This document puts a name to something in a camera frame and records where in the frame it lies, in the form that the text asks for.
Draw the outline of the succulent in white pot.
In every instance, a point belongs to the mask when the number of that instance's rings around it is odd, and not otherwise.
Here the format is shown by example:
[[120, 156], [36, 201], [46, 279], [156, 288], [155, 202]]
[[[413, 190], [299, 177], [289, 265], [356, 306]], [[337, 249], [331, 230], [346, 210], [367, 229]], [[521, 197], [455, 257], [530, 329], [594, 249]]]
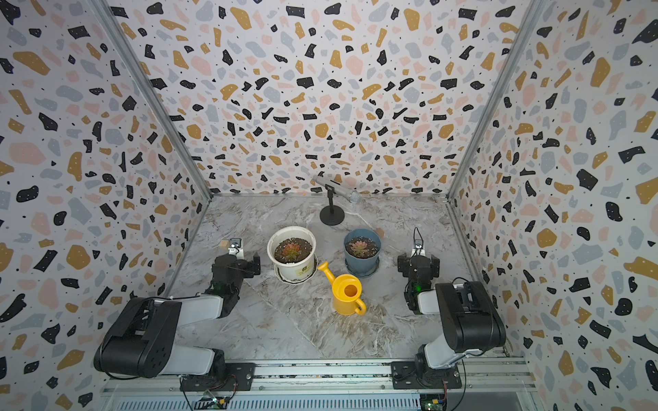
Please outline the succulent in white pot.
[[302, 257], [303, 247], [297, 241], [284, 241], [277, 248], [279, 261], [284, 263], [297, 262]]

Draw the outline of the succulent in blue pot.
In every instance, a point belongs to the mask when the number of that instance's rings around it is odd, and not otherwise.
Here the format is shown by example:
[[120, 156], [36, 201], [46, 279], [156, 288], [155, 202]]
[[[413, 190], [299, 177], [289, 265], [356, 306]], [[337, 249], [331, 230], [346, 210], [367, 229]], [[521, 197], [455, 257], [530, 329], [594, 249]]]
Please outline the succulent in blue pot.
[[348, 246], [350, 254], [358, 259], [368, 259], [377, 253], [376, 245], [368, 238], [354, 239]]

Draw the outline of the white pot saucer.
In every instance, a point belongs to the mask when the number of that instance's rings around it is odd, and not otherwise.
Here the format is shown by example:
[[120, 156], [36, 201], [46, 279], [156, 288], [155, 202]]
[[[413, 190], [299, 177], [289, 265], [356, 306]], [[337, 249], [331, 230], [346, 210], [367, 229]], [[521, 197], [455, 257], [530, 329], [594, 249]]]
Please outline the white pot saucer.
[[300, 267], [283, 267], [276, 265], [275, 274], [278, 279], [286, 284], [303, 284], [317, 272], [318, 260], [313, 258], [311, 263], [305, 263]]

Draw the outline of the dark blue pot saucer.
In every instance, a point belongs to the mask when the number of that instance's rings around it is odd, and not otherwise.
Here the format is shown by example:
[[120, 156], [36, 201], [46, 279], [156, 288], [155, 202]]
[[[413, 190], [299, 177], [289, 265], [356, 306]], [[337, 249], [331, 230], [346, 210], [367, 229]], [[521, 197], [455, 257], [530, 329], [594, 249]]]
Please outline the dark blue pot saucer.
[[371, 277], [375, 272], [377, 272], [379, 266], [380, 266], [380, 259], [375, 260], [375, 264], [365, 272], [355, 271], [349, 265], [346, 265], [348, 273], [359, 278]]

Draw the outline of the yellow plastic watering can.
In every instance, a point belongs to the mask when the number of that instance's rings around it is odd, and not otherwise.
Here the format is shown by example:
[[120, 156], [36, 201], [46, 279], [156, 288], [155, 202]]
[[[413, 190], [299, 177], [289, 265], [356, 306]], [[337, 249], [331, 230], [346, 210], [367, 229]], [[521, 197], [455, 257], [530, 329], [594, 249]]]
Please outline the yellow plastic watering can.
[[320, 264], [318, 269], [326, 275], [332, 286], [332, 306], [337, 313], [344, 316], [365, 315], [367, 306], [361, 299], [363, 286], [357, 277], [351, 274], [334, 276], [327, 262]]

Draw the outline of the black microphone stand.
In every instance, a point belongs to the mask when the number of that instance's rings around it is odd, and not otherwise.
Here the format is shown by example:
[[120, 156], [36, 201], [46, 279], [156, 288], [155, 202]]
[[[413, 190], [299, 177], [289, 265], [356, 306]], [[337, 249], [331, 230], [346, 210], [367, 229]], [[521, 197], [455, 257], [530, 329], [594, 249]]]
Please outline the black microphone stand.
[[336, 226], [344, 221], [344, 210], [334, 205], [335, 189], [331, 185], [325, 186], [327, 190], [328, 205], [320, 210], [320, 222], [327, 226]]

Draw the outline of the white plant pot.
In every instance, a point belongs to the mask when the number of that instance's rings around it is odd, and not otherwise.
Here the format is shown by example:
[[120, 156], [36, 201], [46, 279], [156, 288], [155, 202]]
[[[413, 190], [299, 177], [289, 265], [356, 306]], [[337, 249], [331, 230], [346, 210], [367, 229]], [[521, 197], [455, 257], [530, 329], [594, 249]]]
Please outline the white plant pot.
[[316, 270], [315, 236], [301, 226], [289, 226], [275, 232], [267, 243], [267, 254], [275, 274], [288, 284], [300, 284]]

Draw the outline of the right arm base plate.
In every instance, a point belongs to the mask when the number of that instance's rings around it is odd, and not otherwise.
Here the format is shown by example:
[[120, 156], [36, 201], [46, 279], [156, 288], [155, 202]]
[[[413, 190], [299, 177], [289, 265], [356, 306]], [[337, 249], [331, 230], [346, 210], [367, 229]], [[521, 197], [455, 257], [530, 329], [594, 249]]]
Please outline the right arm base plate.
[[395, 390], [452, 390], [463, 387], [456, 366], [433, 369], [414, 361], [394, 361], [391, 363], [391, 374]]

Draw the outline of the grey microphone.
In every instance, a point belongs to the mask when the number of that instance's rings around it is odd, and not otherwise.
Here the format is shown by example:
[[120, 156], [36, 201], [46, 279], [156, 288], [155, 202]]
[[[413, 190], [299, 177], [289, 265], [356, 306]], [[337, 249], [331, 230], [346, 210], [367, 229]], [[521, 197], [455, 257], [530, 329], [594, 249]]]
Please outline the grey microphone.
[[315, 175], [313, 176], [312, 181], [322, 186], [327, 191], [332, 191], [335, 195], [345, 198], [352, 204], [358, 204], [362, 199], [361, 195], [358, 193], [358, 191], [356, 191], [355, 188], [349, 188], [348, 186], [342, 185], [341, 183], [336, 183], [335, 181], [324, 176]]

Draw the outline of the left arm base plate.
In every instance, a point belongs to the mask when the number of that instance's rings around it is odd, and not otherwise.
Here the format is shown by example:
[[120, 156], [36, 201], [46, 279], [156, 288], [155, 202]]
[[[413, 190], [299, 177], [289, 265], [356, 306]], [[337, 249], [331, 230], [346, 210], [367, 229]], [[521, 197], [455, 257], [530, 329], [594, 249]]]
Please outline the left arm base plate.
[[202, 392], [229, 390], [249, 391], [255, 375], [255, 363], [230, 362], [205, 375], [184, 375], [180, 390], [186, 392]]

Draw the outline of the green circuit board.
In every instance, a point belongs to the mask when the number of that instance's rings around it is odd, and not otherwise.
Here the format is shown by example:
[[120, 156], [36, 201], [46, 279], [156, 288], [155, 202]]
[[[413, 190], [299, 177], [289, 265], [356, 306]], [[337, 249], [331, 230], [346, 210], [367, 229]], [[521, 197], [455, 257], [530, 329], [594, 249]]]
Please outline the green circuit board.
[[447, 399], [443, 394], [421, 394], [419, 400], [421, 411], [446, 411]]
[[230, 404], [231, 397], [216, 397], [204, 395], [199, 400], [192, 402], [193, 410], [226, 410]]

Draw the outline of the left green circuit board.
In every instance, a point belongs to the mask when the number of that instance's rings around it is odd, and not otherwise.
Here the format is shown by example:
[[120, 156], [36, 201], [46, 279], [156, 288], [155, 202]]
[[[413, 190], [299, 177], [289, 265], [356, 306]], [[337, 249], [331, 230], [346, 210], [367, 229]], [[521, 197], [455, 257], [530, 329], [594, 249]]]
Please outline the left green circuit board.
[[192, 402], [193, 410], [226, 410], [230, 404], [231, 397], [216, 397], [204, 395], [199, 400]]

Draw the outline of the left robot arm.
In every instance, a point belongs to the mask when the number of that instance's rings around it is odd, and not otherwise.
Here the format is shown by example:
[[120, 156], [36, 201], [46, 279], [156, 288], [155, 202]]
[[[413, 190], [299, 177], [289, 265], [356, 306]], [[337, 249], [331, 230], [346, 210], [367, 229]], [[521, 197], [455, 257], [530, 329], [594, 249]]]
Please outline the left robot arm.
[[121, 311], [94, 355], [94, 368], [113, 378], [183, 375], [208, 381], [226, 379], [220, 349], [175, 343], [184, 325], [227, 317], [239, 301], [243, 281], [261, 273], [260, 256], [217, 257], [205, 292], [180, 298], [135, 297]]

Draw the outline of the right green circuit board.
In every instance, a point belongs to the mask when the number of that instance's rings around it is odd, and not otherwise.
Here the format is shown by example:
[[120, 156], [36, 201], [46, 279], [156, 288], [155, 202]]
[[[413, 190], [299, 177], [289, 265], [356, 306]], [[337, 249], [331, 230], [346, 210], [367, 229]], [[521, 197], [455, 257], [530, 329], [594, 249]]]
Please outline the right green circuit board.
[[419, 400], [421, 411], [446, 411], [447, 399], [443, 394], [421, 394]]

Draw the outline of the blue-grey plant pot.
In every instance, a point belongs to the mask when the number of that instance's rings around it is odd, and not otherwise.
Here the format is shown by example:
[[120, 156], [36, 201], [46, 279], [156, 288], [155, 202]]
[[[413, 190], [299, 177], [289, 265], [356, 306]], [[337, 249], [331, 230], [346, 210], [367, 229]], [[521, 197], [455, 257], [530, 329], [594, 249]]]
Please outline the blue-grey plant pot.
[[371, 229], [355, 229], [344, 238], [345, 264], [356, 277], [373, 275], [380, 263], [381, 239]]

